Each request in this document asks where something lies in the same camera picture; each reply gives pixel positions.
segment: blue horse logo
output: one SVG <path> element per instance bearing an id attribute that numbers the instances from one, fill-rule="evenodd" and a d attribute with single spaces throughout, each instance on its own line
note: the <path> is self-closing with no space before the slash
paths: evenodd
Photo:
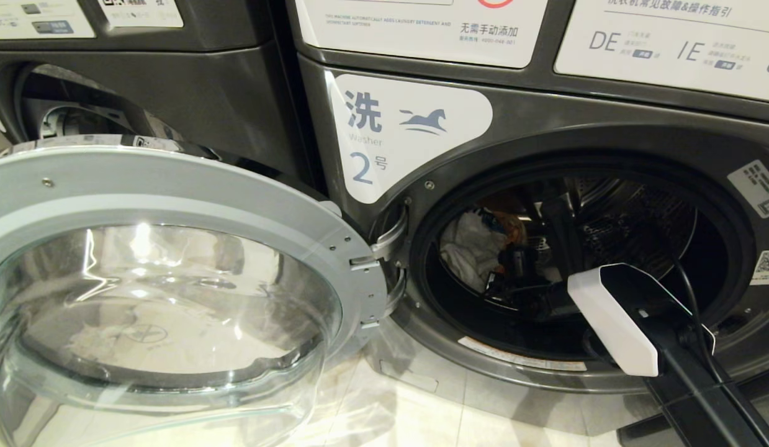
<path id="1" fill-rule="evenodd" d="M 407 127 L 407 130 L 415 130 L 416 132 L 426 132 L 426 133 L 433 133 L 433 135 L 439 135 L 438 132 L 435 130 L 441 130 L 443 132 L 447 132 L 447 130 L 444 130 L 442 126 L 439 124 L 439 119 L 447 119 L 444 116 L 444 109 L 436 109 L 432 113 L 430 113 L 428 116 L 420 116 L 419 114 L 415 114 L 412 111 L 404 111 L 401 110 L 401 113 L 410 114 L 412 115 L 411 118 L 409 118 L 407 121 L 404 121 L 401 123 L 401 125 L 413 125 L 414 127 Z"/>

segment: number 2 label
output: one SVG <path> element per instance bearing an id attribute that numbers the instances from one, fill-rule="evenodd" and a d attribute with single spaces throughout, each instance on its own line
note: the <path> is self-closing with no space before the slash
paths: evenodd
<path id="1" fill-rule="evenodd" d="M 367 184 L 373 184 L 372 181 L 365 179 L 365 174 L 367 174 L 367 171 L 371 168 L 371 161 L 369 158 L 367 158 L 367 155 L 361 152 L 352 152 L 351 158 L 362 158 L 362 161 L 364 162 L 364 166 L 362 166 L 362 170 L 359 171 L 357 175 L 354 176 L 355 181 L 359 181 L 361 183 L 367 183 Z"/>

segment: dark gray washer body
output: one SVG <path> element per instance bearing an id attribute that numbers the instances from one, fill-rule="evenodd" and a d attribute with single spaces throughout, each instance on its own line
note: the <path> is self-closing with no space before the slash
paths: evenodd
<path id="1" fill-rule="evenodd" d="M 769 169 L 769 102 L 555 74 L 572 3 L 549 3 L 532 63 L 515 70 L 314 48 L 301 39 L 290 1 L 330 198 L 372 237 L 393 207 L 409 201 L 411 237 L 446 193 L 473 176 L 529 156 L 600 147 L 665 158 L 716 182 L 742 204 L 754 255 L 769 250 L 769 219 L 761 219 L 727 180 L 753 160 Z M 470 88 L 489 99 L 495 118 L 482 136 L 422 165 L 375 204 L 362 204 L 345 189 L 328 73 Z M 746 146 L 717 147 L 720 136 Z M 432 190 L 424 187 L 429 180 Z M 409 261 L 410 244 L 407 239 L 398 258 L 402 265 Z M 737 305 L 708 318 L 717 328 L 730 316 L 747 316 L 736 333 L 719 338 L 719 359 L 735 378 L 745 379 L 769 369 L 769 286 L 748 287 L 738 298 Z M 410 282 L 392 322 L 369 345 L 367 359 L 377 371 L 444 398 L 572 433 L 599 435 L 657 413 L 640 381 L 619 371 L 595 364 L 588 374 L 515 367 L 459 345 L 463 336 Z"/>
<path id="2" fill-rule="evenodd" d="M 18 82 L 50 63 L 151 112 L 193 142 L 245 156 L 313 186 L 314 162 L 294 110 L 268 2 L 177 2 L 183 28 L 114 28 L 81 0 L 97 37 L 0 40 L 0 117 L 21 142 Z"/>

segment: washing machine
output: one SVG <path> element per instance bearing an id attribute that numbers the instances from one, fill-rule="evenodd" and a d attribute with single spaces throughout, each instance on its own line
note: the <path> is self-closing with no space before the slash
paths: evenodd
<path id="1" fill-rule="evenodd" d="M 321 187 L 280 45 L 265 0 L 0 2 L 0 130 L 188 141 Z"/>
<path id="2" fill-rule="evenodd" d="M 328 195 L 404 293 L 378 372 L 599 435 L 659 412 L 552 297 L 631 263 L 769 373 L 769 2 L 290 0 Z"/>
<path id="3" fill-rule="evenodd" d="M 276 444 L 384 317 L 274 6 L 0 2 L 5 444 Z"/>

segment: red circle symbol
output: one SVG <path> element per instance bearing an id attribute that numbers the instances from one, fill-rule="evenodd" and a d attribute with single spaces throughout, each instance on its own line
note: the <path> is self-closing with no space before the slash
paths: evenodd
<path id="1" fill-rule="evenodd" d="M 486 8 L 502 8 L 511 2 L 514 2 L 514 0 L 500 0 L 500 2 L 497 2 L 496 0 L 478 0 L 478 3 L 486 6 Z"/>

